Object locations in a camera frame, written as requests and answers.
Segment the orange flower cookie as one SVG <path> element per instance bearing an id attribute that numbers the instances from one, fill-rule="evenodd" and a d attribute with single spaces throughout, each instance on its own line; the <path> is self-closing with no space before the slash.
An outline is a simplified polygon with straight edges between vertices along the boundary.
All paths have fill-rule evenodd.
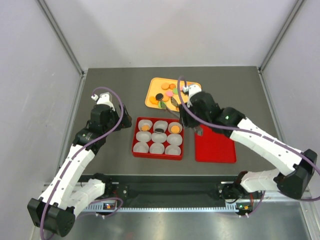
<path id="1" fill-rule="evenodd" d="M 150 127 L 149 127 L 148 125 L 143 125 L 143 126 L 141 127 L 141 131 L 147 132 L 147 131 L 149 131 L 149 130 L 150 130 Z"/>

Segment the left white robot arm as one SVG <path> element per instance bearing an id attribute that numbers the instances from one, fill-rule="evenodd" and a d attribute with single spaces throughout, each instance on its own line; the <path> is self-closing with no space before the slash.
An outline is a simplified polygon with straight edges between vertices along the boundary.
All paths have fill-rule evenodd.
<path id="1" fill-rule="evenodd" d="M 79 214 L 96 199 L 109 198 L 114 191 L 111 179 L 96 173 L 79 190 L 75 187 L 88 164 L 106 143 L 109 134 L 132 126 L 132 118 L 120 102 L 117 112 L 112 98 L 117 94 L 108 89 L 105 93 L 93 93 L 95 105 L 90 118 L 76 135 L 61 168 L 46 190 L 31 198 L 27 210 L 33 224 L 40 229 L 44 239 L 46 231 L 65 237 L 71 231 Z"/>

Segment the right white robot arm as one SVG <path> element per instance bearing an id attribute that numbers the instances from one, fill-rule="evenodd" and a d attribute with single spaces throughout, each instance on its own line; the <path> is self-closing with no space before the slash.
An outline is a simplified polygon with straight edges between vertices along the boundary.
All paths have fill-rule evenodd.
<path id="1" fill-rule="evenodd" d="M 211 94 L 196 84 L 178 87 L 178 96 L 187 95 L 179 105 L 180 122 L 185 128 L 206 125 L 214 133 L 240 143 L 273 166 L 273 170 L 242 171 L 228 188 L 235 198 L 258 191 L 277 191 L 301 200 L 314 172 L 317 153 L 290 147 L 257 127 L 247 116 L 232 107 L 220 108 Z"/>

